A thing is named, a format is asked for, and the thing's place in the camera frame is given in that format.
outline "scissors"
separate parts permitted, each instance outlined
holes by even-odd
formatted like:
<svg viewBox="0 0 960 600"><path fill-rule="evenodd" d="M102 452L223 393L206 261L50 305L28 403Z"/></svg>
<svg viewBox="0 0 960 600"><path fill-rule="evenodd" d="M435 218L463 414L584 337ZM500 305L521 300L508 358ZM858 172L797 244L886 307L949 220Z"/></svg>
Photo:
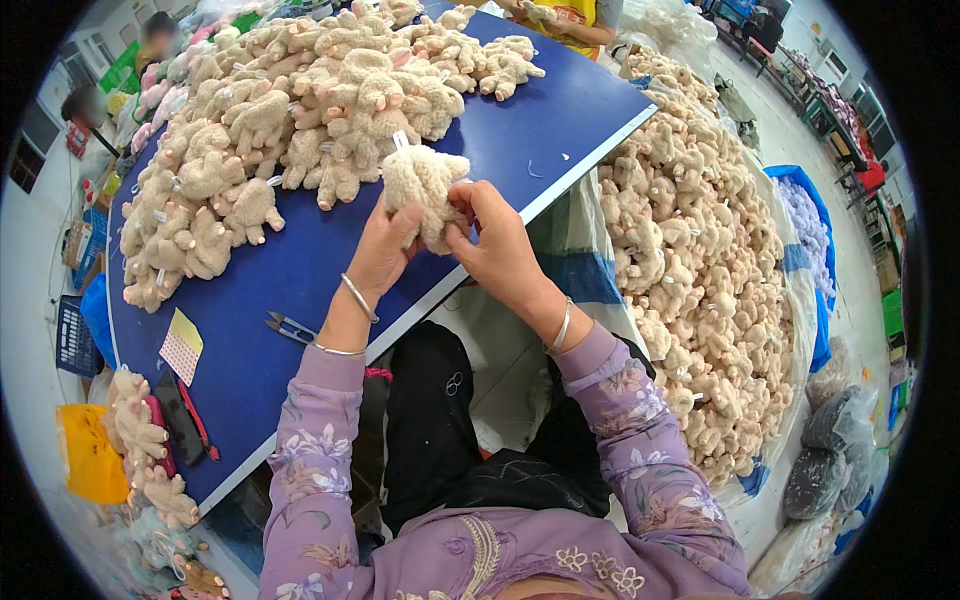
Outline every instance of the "scissors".
<svg viewBox="0 0 960 600"><path fill-rule="evenodd" d="M285 335L291 340L296 340L305 346L313 344L317 340L317 333L315 331L307 329L293 319L284 317L280 313L272 310L268 310L267 314L270 315L272 319L264 319L263 322L280 335Z"/></svg>

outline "smartphone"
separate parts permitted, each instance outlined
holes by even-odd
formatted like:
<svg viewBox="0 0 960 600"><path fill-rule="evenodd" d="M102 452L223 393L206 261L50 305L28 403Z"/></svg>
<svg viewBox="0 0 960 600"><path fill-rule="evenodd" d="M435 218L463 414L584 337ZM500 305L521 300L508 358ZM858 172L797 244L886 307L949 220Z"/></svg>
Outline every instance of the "smartphone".
<svg viewBox="0 0 960 600"><path fill-rule="evenodd" d="M200 438L196 423L180 397L174 372L167 371L160 378L154 390L160 401L160 412L170 432L170 440L177 447L180 456L187 465L193 465L204 455L204 442Z"/></svg>

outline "yellow plastic bag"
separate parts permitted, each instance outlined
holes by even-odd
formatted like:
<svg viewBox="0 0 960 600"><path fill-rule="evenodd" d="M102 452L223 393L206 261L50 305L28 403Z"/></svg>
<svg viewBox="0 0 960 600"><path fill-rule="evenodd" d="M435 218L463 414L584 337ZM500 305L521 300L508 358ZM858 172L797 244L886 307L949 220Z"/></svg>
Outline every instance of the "yellow plastic bag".
<svg viewBox="0 0 960 600"><path fill-rule="evenodd" d="M129 491L123 459L100 423L106 406L65 404L57 407L60 454L66 471L66 488L99 504L121 504Z"/></svg>

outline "table edge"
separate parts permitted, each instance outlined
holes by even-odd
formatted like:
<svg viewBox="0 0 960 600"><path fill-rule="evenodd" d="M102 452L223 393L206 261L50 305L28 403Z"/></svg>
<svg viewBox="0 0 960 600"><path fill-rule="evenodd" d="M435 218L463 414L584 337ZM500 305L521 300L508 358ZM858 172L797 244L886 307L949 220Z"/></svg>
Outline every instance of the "table edge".
<svg viewBox="0 0 960 600"><path fill-rule="evenodd" d="M550 206L555 200L557 200L563 192L569 189L579 178L589 171L594 165L600 162L604 156L610 153L620 142L627 138L631 133L636 131L647 119L649 119L655 112L657 112L658 107L656 104L651 104L649 107L642 110L637 114L636 117L631 119L617 130L613 135L607 138L602 144L593 149L587 156L585 156L580 162L575 164L573 167L567 170L567 172L561 176L559 179L553 182L548 188L546 188L539 196L537 196L532 202L530 202L523 210L520 211L520 218L523 219L523 224L527 225L533 221L534 217L543 212L548 206ZM110 231L108 230L108 248L110 240ZM107 269L107 286L109 288L109 269ZM447 274L443 279L440 280L435 286L433 286L430 291L424 294L413 306L408 308L399 318L394 321L389 327L387 327L383 333L378 335L375 340L373 340L367 348L367 363L370 364L376 360L381 354L386 352L399 338L406 332L410 327L415 325L421 319L426 317L434 308L436 308L444 299L453 293L457 289L464 279L467 278L467 271L464 269L463 265L457 265L456 268ZM110 322L110 335L113 340L113 353L117 358L117 363L120 363L120 354L116 345L116 333L113 329L113 310L110 303L110 294L107 294L107 311L109 314ZM240 483L246 479L256 467L265 461L276 448L276 432L270 436L260 447L257 448L237 467L219 486L214 488L202 502L198 504L200 508L200 516L205 516L214 506L216 506L221 500L227 497L227 494L230 493L234 488L236 488Z"/></svg>

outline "purple floral top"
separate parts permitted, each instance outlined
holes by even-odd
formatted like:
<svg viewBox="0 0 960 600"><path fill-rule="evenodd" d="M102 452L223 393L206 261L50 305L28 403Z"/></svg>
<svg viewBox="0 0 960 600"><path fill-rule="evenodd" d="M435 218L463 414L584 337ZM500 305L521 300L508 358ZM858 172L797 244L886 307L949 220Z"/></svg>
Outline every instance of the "purple floral top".
<svg viewBox="0 0 960 600"><path fill-rule="evenodd" d="M743 549L640 362L599 324L556 359L597 435L629 534L562 509L441 508L408 521L370 566L358 566L348 492L364 360L310 346L269 460L274 508L260 598L492 600L537 574L632 600L749 595Z"/></svg>

